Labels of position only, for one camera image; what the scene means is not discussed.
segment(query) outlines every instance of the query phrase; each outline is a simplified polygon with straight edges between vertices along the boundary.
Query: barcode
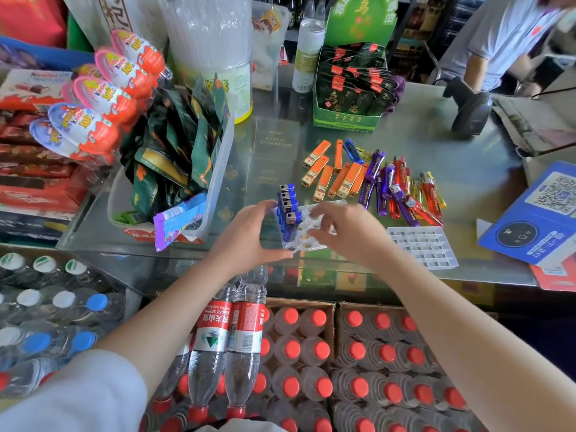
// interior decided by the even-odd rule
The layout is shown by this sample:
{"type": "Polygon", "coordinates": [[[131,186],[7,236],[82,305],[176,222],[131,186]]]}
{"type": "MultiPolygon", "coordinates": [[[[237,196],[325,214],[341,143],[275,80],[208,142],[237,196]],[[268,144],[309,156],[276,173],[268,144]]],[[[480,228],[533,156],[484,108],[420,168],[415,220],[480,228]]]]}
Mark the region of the barcode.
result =
{"type": "Polygon", "coordinates": [[[568,273],[566,273],[566,270],[562,266],[552,268],[542,268],[542,271],[545,275],[548,276],[563,276],[563,277],[568,276],[568,273]]]}
{"type": "Polygon", "coordinates": [[[254,334],[244,334],[242,340],[242,351],[252,351],[252,346],[254,345],[254,334]]]}
{"type": "Polygon", "coordinates": [[[576,178],[553,172],[526,198],[526,203],[570,215],[576,209],[576,178]]]}

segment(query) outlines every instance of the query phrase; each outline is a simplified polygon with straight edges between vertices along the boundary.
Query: light blue shirt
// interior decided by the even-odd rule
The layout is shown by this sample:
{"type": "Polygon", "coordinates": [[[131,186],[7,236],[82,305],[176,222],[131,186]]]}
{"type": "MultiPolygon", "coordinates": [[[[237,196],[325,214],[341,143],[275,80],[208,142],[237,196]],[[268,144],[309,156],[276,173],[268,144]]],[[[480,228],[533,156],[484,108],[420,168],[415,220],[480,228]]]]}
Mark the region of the light blue shirt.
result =
{"type": "Polygon", "coordinates": [[[561,11],[537,3],[486,0],[440,59],[441,77],[464,78],[468,59],[474,54],[488,60],[482,90],[500,86],[500,78],[516,59],[527,54],[562,16],[561,11]]]}

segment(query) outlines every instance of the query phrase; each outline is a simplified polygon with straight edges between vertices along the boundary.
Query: blue bottle cap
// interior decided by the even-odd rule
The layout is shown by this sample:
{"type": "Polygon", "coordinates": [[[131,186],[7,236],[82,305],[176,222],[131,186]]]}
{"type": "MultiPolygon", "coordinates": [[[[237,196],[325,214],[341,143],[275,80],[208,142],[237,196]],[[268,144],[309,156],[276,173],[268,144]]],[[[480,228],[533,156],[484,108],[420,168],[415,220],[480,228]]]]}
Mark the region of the blue bottle cap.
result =
{"type": "Polygon", "coordinates": [[[93,312],[102,311],[108,305],[105,294],[95,294],[86,301],[86,307],[93,312]]]}
{"type": "Polygon", "coordinates": [[[48,347],[52,341],[52,336],[50,334],[45,334],[43,332],[39,334],[33,334],[28,337],[22,346],[23,350],[28,354],[34,354],[41,352],[48,347]]]}
{"type": "Polygon", "coordinates": [[[81,352],[91,348],[96,342],[96,335],[93,332],[80,332],[72,340],[72,349],[81,352]]]}

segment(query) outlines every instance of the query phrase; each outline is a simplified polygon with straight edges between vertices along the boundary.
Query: counter top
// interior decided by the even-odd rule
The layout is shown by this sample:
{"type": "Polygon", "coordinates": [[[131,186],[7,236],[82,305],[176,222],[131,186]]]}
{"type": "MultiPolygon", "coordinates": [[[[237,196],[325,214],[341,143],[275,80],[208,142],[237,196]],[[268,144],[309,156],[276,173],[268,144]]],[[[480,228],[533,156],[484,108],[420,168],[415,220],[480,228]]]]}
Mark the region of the counter top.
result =
{"type": "MultiPolygon", "coordinates": [[[[276,91],[254,90],[252,115],[235,126],[234,144],[210,236],[204,245],[174,243],[156,253],[152,242],[136,241],[108,221],[109,190],[105,189],[83,203],[58,248],[70,252],[201,259],[243,206],[275,198],[279,184],[298,184],[305,174],[302,161],[318,143],[323,139],[335,143],[338,138],[349,137],[357,147],[370,152],[379,148],[385,150],[388,158],[405,156],[413,173],[429,170],[434,174],[448,203],[442,211],[444,231],[459,263],[454,269],[433,271],[436,276],[456,281],[537,285],[526,264],[476,243],[476,219],[496,221],[526,188],[521,160],[505,132],[492,120],[480,136],[459,139],[450,132],[457,106],[453,100],[442,97],[443,88],[409,83],[396,111],[384,116],[371,134],[314,127],[312,94],[298,94],[289,87],[291,69],[292,66],[282,67],[276,91]]],[[[313,203],[313,188],[298,185],[297,191],[301,204],[313,203]]],[[[387,227],[406,225],[404,220],[389,218],[383,218],[382,223],[387,227]]],[[[261,238],[263,246],[280,246],[273,218],[265,220],[261,238]]],[[[329,251],[299,253],[277,265],[368,272],[329,251]]]]}

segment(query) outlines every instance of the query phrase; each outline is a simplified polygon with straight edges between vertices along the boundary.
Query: blue box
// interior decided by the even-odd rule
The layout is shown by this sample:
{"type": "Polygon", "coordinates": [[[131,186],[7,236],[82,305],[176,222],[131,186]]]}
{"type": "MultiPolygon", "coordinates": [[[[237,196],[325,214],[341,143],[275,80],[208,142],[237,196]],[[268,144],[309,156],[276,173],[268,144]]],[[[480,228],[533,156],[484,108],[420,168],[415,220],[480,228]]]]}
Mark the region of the blue box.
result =
{"type": "Polygon", "coordinates": [[[478,239],[538,267],[557,267],[576,251],[576,165],[553,163],[478,239]]]}

